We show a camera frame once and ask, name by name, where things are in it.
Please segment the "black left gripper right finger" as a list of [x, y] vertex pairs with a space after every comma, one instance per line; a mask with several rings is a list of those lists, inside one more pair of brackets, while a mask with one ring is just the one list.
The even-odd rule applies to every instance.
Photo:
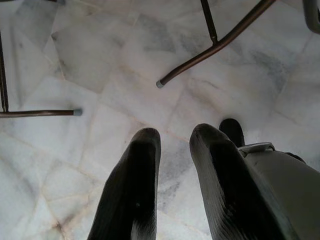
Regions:
[[189, 147], [214, 240], [284, 239], [243, 156], [224, 133], [199, 124]]

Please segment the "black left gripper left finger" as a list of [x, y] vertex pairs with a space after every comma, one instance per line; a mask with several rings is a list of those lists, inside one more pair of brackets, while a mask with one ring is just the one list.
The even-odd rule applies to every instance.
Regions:
[[105, 182], [89, 240], [154, 240], [161, 137], [139, 130]]

